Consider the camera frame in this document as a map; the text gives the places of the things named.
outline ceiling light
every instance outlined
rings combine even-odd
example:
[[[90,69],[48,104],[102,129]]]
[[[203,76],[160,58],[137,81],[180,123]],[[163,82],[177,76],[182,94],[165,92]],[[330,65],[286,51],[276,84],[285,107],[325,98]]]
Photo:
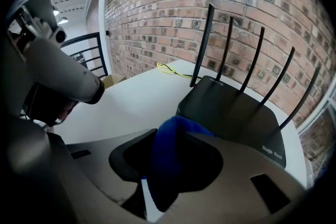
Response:
[[[67,17],[62,17],[59,21],[58,21],[58,24],[59,25],[62,25],[62,24],[65,24],[67,23],[69,20]]]
[[[52,9],[53,9],[53,11],[54,11],[54,15],[55,15],[55,16],[59,14],[59,11],[58,11],[57,8],[55,8],[54,6],[52,6]]]

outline black router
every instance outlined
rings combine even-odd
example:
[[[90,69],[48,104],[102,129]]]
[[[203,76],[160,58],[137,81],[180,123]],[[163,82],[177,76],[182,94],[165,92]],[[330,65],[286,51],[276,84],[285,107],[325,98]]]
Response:
[[[257,63],[261,44],[263,43],[265,28],[261,28],[256,54],[246,79],[241,88],[236,89],[220,81],[225,59],[229,50],[233,25],[233,16],[231,16],[226,47],[217,77],[212,78],[210,76],[204,76],[200,82],[195,85],[209,39],[214,11],[215,8],[212,5],[209,5],[201,47],[190,83],[190,87],[193,87],[193,89],[178,104],[176,115],[198,122],[217,137],[252,147],[285,168],[286,153],[283,146],[281,130],[293,119],[305,102],[315,83],[319,68],[315,70],[310,84],[296,108],[279,126],[273,111],[264,104],[285,75],[293,58],[295,49],[292,47],[281,74],[264,99],[261,102],[255,100],[245,94],[244,90],[247,87],[247,83]]]

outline white tabletop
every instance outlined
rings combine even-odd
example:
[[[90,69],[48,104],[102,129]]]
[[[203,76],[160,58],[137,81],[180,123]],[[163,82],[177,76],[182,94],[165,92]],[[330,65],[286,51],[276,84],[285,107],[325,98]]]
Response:
[[[183,74],[192,74],[194,64],[184,60],[170,63]],[[201,67],[199,76],[216,77],[212,70]],[[241,84],[225,76],[221,81],[240,89]],[[158,128],[174,116],[179,102],[191,91],[190,79],[168,75],[157,68],[139,74],[108,88],[94,105],[79,103],[61,125],[55,126],[66,144],[101,140],[140,130]],[[263,97],[247,88],[245,93],[261,101]],[[281,124],[287,114],[276,105],[265,103]],[[285,170],[303,187],[307,185],[306,166],[296,128],[291,121],[283,128],[287,165]]]

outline metal railing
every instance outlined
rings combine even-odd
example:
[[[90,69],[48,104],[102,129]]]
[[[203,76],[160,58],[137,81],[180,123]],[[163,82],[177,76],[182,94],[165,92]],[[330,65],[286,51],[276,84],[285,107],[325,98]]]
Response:
[[[102,49],[101,49],[101,42],[100,42],[100,36],[99,36],[99,32],[95,32],[95,33],[92,33],[92,34],[87,34],[87,35],[83,35],[83,36],[79,36],[79,37],[75,37],[75,38],[72,38],[70,40],[67,40],[65,41],[62,45],[61,45],[61,48],[64,48],[64,47],[67,47],[71,44],[74,44],[74,43],[77,43],[77,42],[81,42],[81,41],[84,41],[84,40],[88,40],[88,39],[91,39],[91,38],[96,38],[97,39],[97,46],[95,47],[92,47],[92,48],[88,48],[88,49],[84,49],[84,50],[80,50],[74,54],[71,54],[69,55],[70,57],[73,57],[75,59],[75,55],[78,55],[78,54],[81,54],[83,52],[86,52],[86,51],[89,51],[89,50],[94,50],[94,49],[98,49],[99,51],[99,56],[97,57],[93,57],[91,59],[88,59],[88,60],[85,60],[85,61],[78,61],[79,63],[81,63],[82,65],[86,64],[87,62],[90,62],[90,61],[94,61],[94,60],[97,60],[97,59],[100,59],[101,60],[101,66],[98,66],[98,67],[95,67],[95,68],[92,68],[90,69],[90,71],[95,71],[95,70],[98,70],[100,68],[102,68],[104,70],[104,75],[101,75],[99,76],[98,78],[102,78],[102,77],[107,77],[108,73],[107,73],[107,69],[106,69],[106,64],[105,64],[105,61],[104,61],[104,56],[103,56],[103,52],[102,52]]]

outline blue cloth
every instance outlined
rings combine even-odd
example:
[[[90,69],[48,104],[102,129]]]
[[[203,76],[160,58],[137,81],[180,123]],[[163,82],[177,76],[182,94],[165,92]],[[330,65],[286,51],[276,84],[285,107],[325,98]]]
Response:
[[[164,199],[165,196],[167,196],[167,200],[171,200],[172,196],[176,198],[178,195],[178,192],[172,192],[175,191],[183,169],[183,163],[177,155],[176,146],[176,138],[181,132],[214,136],[213,133],[198,123],[181,116],[170,118],[158,128],[152,144],[149,173],[147,175],[149,191],[156,206],[159,200]]]

